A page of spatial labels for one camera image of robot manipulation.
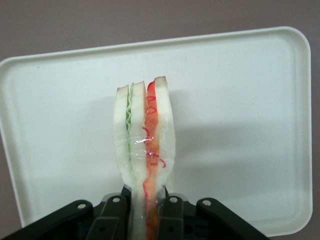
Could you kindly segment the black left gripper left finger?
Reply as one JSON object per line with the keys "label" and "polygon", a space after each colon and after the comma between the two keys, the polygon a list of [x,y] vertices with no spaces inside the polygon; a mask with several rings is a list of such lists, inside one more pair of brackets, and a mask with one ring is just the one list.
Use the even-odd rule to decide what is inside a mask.
{"label": "black left gripper left finger", "polygon": [[126,240],[129,200],[121,193],[105,195],[97,206],[76,200],[4,237],[5,240]]}

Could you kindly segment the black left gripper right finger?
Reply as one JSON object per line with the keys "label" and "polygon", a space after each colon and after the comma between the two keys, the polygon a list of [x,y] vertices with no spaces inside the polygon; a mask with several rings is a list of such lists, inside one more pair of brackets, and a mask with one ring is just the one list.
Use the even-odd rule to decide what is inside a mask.
{"label": "black left gripper right finger", "polygon": [[159,220],[161,240],[268,240],[243,218],[214,198],[195,205],[177,194],[167,195]]}

